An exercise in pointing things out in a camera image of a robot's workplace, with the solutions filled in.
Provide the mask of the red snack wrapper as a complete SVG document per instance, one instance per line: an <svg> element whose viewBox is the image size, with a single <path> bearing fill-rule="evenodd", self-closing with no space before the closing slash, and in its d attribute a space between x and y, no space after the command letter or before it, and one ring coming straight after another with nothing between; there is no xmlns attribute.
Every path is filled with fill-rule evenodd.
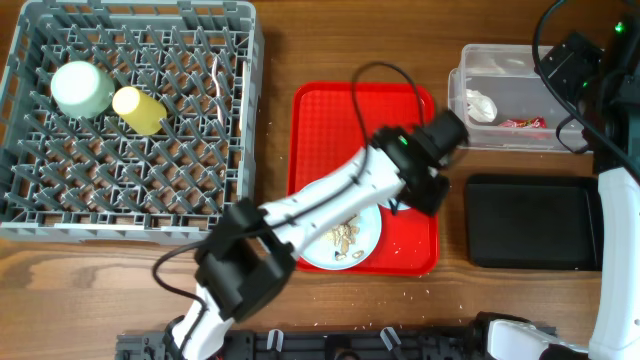
<svg viewBox="0 0 640 360"><path fill-rule="evenodd" d="M520 129L545 129L546 121L543 117L534 117L530 119L508 119L499 124L504 128L520 128Z"/></svg>

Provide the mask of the white napkin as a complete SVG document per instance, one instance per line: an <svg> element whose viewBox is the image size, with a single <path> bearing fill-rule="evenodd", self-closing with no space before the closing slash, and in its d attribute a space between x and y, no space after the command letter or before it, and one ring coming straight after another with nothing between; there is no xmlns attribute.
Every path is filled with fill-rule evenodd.
<svg viewBox="0 0 640 360"><path fill-rule="evenodd" d="M491 123L498 114L493 100L477 90L466 90L468 115L477 122Z"/></svg>

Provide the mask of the large light blue plate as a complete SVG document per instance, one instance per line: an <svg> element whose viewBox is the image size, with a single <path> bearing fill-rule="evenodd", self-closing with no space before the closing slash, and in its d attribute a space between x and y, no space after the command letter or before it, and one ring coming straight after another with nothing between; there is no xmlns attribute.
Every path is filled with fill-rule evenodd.
<svg viewBox="0 0 640 360"><path fill-rule="evenodd" d="M335 261L333 259L334 247L331 243L321 239L322 234L304 250L298 261L298 268L320 271L350 270L372 255L382 233L380 207L378 205L367 207L357 215L360 217L358 222L360 232L356 236L356 244L351 246L351 250L363 250L364 255L361 258L353 259L348 256L345 260Z"/></svg>

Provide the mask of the yellow cup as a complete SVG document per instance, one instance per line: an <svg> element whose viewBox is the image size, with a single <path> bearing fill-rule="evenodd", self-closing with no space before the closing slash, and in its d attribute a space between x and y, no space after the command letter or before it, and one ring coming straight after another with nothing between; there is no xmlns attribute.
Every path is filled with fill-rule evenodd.
<svg viewBox="0 0 640 360"><path fill-rule="evenodd" d="M157 100L132 87L120 88L112 98L113 110L140 135L153 135L161 128L167 110Z"/></svg>

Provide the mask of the green bowl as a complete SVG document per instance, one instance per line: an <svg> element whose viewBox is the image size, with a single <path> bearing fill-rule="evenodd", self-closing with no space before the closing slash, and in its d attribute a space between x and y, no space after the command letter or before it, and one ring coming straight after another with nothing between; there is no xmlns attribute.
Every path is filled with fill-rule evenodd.
<svg viewBox="0 0 640 360"><path fill-rule="evenodd" d="M51 92L64 115L70 118L93 118L111 105L115 84L106 72L95 65L73 61L54 73Z"/></svg>

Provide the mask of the small light blue bowl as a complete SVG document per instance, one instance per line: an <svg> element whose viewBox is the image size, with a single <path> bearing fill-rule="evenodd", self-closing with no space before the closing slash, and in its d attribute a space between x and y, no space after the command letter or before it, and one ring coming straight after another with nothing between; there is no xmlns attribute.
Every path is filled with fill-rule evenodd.
<svg viewBox="0 0 640 360"><path fill-rule="evenodd" d="M379 205L385 209L389 209L389 210L398 210L398 211L405 211L409 209L409 206L406 205L403 202L399 202L396 199L389 199L385 202L380 202Z"/></svg>

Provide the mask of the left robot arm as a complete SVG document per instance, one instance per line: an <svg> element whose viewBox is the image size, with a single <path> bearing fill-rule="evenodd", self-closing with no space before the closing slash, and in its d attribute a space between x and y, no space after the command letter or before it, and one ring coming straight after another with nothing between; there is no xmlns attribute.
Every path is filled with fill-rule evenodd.
<svg viewBox="0 0 640 360"><path fill-rule="evenodd" d="M342 167L284 199L234 204L209 235L157 260L194 253L197 287L189 312L170 322L163 343L172 359L207 359L228 329L262 309L284 288L310 244L362 210L390 201L427 216L449 190L448 167L468 132L452 111L407 132L377 130Z"/></svg>

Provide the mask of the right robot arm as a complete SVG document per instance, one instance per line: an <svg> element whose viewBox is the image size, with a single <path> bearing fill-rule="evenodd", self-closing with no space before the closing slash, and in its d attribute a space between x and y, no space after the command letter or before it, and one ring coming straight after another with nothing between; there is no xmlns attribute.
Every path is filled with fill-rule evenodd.
<svg viewBox="0 0 640 360"><path fill-rule="evenodd" d="M534 68L555 100L586 131L594 153L604 220L601 298L585 350L535 326L506 318L487 326L488 359L636 359L639 356L639 12L613 26L612 40L589 74L577 73L583 105L571 103L545 71L539 41L554 2L539 18L532 40Z"/></svg>

